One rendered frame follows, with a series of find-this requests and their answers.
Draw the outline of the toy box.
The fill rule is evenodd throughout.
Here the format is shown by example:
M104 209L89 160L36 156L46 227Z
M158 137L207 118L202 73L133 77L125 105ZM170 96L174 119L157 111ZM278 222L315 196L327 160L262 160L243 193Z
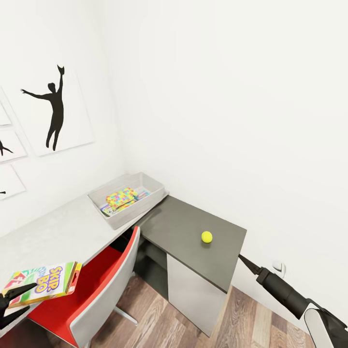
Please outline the toy box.
M127 188L133 189L136 193L144 190L148 192L149 195L139 201L133 199L135 203L110 217L106 216L100 211L100 209L108 205L106 201L107 196L110 196ZM113 230L116 230L133 218L145 212L147 209L150 209L157 203L161 202L164 190L165 186L162 183L140 172L111 185L108 185L104 188L96 190L92 193L89 193L87 197L90 199L90 202L95 206L104 220L109 224L109 226Z

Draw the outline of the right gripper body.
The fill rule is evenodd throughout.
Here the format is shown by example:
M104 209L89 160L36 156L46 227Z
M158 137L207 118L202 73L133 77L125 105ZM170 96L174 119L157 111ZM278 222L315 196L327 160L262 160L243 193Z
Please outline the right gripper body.
M258 275L256 281L259 282L283 306L294 290L290 284L288 284L277 274L273 274L266 267L263 268L263 271L260 273L260 275Z

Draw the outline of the board game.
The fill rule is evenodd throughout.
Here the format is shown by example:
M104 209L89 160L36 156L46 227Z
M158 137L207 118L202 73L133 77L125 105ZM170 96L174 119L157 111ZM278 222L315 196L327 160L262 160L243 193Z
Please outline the board game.
M103 207L102 209L100 209L100 211L108 217L118 213L118 209L113 210L109 204Z
M146 197L148 195L149 195L149 193L143 190L143 191L139 192L137 196L133 196L133 197L134 197L134 199L139 201L139 200L141 200L142 198L144 198L144 197Z
M2 291L3 296L5 296L7 291L14 288L32 283L37 283L37 286L11 300L9 307L6 309L72 294L81 267L82 263L70 261L15 272Z

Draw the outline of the jigsaw puzzle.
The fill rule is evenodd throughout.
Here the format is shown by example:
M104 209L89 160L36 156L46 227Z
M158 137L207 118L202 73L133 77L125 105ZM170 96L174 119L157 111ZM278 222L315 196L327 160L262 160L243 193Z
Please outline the jigsaw puzzle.
M116 210L118 209L118 212L125 209L126 207L132 205L133 203L135 203L133 200L129 201L129 202L126 202L124 205L121 205L121 206L118 206L117 208L114 208L111 203L106 199L107 203L110 205L110 207L113 209L113 210Z
M127 188L110 196L107 196L106 199L114 208L117 208L118 206L124 205L126 202L133 200L133 196L137 195L138 194L133 189Z

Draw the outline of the tennis ball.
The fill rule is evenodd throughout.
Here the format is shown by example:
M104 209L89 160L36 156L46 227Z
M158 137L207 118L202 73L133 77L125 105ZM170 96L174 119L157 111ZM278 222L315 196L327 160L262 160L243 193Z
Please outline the tennis ball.
M212 241L212 234L210 232L203 232L202 233L202 240L205 243L210 243Z

